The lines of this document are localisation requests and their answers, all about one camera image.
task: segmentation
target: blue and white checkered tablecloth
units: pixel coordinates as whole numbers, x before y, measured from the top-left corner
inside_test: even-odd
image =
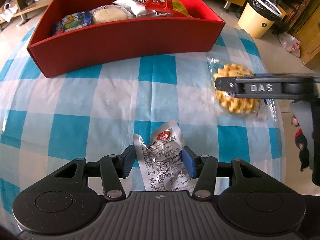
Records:
[[[26,187],[74,158],[121,154],[134,133],[148,143],[170,119],[196,154],[239,157],[283,177],[280,112],[264,122],[216,116],[205,52],[133,58],[47,79],[26,50],[33,30],[0,72],[0,221],[10,230],[17,230],[12,202]],[[211,52],[265,72],[244,31],[225,26]],[[126,192],[144,190],[137,161],[123,184]],[[217,192],[223,187],[218,183]]]

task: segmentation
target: black round pad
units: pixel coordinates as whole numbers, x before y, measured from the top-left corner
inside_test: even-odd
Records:
[[[71,206],[73,197],[62,191],[49,191],[41,194],[36,199],[38,209],[45,212],[60,212]]]
[[[247,205],[260,212],[273,212],[281,208],[282,198],[273,192],[255,191],[245,198]]]
[[[62,235],[91,223],[100,211],[92,189],[61,178],[47,179],[43,187],[30,187],[14,200],[12,210],[24,230],[42,235]]]
[[[300,226],[306,205],[297,193],[232,192],[219,198],[223,216],[235,226],[253,234],[276,235]]]

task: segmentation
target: snack package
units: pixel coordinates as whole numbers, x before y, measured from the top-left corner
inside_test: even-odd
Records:
[[[249,77],[253,76],[252,72],[242,65],[232,63],[225,64],[221,68],[216,69],[217,72],[213,74],[214,81],[218,77]],[[235,114],[250,114],[254,112],[259,104],[258,99],[253,98],[235,98],[232,92],[215,90],[214,95],[221,107],[226,108],[230,113]]]
[[[254,76],[252,71],[241,64],[217,59],[208,52],[208,67],[212,85],[211,97],[215,114],[233,114],[250,119],[276,121],[276,106],[272,99],[235,98],[231,91],[216,90],[214,81],[218,77]]]
[[[188,11],[179,0],[146,0],[146,10],[171,13],[178,17],[189,17]]]
[[[88,11],[67,15],[53,26],[53,36],[88,26],[91,23],[91,15]]]
[[[90,11],[94,24],[133,19],[133,15],[117,4],[103,5]]]
[[[184,138],[175,120],[156,129],[146,145],[140,135],[133,135],[140,171],[147,191],[193,191],[197,180],[191,179],[182,163]]]
[[[157,16],[157,12],[155,10],[145,9],[146,0],[116,0],[113,3],[122,5],[126,10],[135,15],[137,18]]]

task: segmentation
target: red snack bag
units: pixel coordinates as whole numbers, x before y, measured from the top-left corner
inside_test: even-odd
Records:
[[[146,10],[171,13],[178,17],[189,17],[189,14],[179,0],[146,0]]]

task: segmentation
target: white snack wrapper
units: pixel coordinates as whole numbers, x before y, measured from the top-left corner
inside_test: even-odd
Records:
[[[146,10],[146,0],[117,0],[113,2],[114,4],[122,5],[125,9],[139,17],[155,17],[157,16],[156,11]]]
[[[156,129],[150,145],[138,134],[133,143],[146,191],[193,191],[197,180],[189,177],[182,163],[184,138],[175,120]]]

